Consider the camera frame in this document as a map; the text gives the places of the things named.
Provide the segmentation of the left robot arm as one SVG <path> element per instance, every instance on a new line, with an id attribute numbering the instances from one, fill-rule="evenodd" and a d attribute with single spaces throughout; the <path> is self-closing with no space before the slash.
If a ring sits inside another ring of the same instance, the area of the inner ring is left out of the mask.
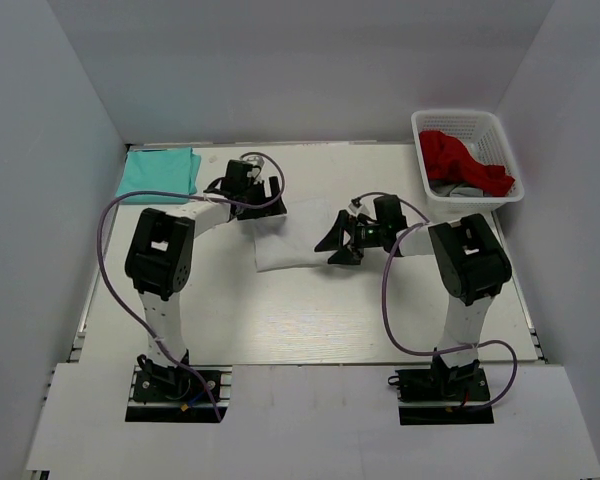
<path id="1" fill-rule="evenodd" d="M 284 215 L 282 173 L 261 178 L 266 162 L 261 152 L 247 152 L 228 162 L 223 177 L 209 184 L 200 200 L 175 209 L 144 209 L 138 219 L 124 270 L 138 292 L 143 322 L 148 325 L 148 351 L 138 357 L 145 372 L 158 373 L 157 387 L 168 398 L 179 399 L 191 387 L 188 349 L 182 336 L 180 292 L 192 269 L 194 241 L 230 222 Z"/>

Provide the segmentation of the white t-shirt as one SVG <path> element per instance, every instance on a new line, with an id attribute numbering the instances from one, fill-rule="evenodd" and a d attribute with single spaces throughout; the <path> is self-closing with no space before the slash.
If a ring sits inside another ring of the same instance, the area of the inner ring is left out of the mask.
<path id="1" fill-rule="evenodd" d="M 315 246 L 333 225 L 333 210 L 325 198 L 289 203 L 285 215 L 251 221 L 258 272 L 327 264 L 327 253 Z"/>

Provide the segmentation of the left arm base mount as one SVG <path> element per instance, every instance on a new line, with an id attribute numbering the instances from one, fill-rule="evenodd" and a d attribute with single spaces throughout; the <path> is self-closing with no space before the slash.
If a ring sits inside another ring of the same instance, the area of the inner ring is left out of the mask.
<path id="1" fill-rule="evenodd" d="M 198 370 L 206 385 L 189 371 L 177 371 L 171 379 L 155 371 L 134 368 L 125 421 L 155 424 L 217 424 L 225 416 L 231 394 L 232 369 Z"/>

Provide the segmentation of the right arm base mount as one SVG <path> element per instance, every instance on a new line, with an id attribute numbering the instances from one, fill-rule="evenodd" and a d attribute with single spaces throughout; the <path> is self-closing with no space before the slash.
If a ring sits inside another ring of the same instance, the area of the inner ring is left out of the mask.
<path id="1" fill-rule="evenodd" d="M 477 360 L 450 368 L 436 357 L 427 368 L 395 371 L 387 383 L 397 392 L 402 426 L 490 425 L 494 422 L 486 374 Z"/>

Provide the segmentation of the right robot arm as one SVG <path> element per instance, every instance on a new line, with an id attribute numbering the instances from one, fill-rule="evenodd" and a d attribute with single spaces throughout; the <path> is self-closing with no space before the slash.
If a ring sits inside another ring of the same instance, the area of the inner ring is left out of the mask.
<path id="1" fill-rule="evenodd" d="M 481 342 L 481 333 L 493 300 L 512 277 L 512 266 L 485 217 L 471 214 L 455 223 L 432 225 L 415 206 L 394 194 L 372 192 L 373 217 L 362 212 L 361 197 L 351 208 L 338 212 L 327 234 L 316 244 L 316 253 L 329 252 L 330 265 L 357 266 L 369 248 L 381 248 L 388 258 L 381 280 L 381 315 L 390 342 L 401 352 L 430 357 L 438 366 L 431 374 L 433 390 L 452 399 L 464 391 L 468 377 L 479 367 L 478 349 L 494 345 Z M 429 242 L 441 281 L 449 295 L 442 336 L 432 351 L 401 345 L 391 331 L 388 281 L 392 262 L 406 257 L 406 242 L 420 237 Z"/>

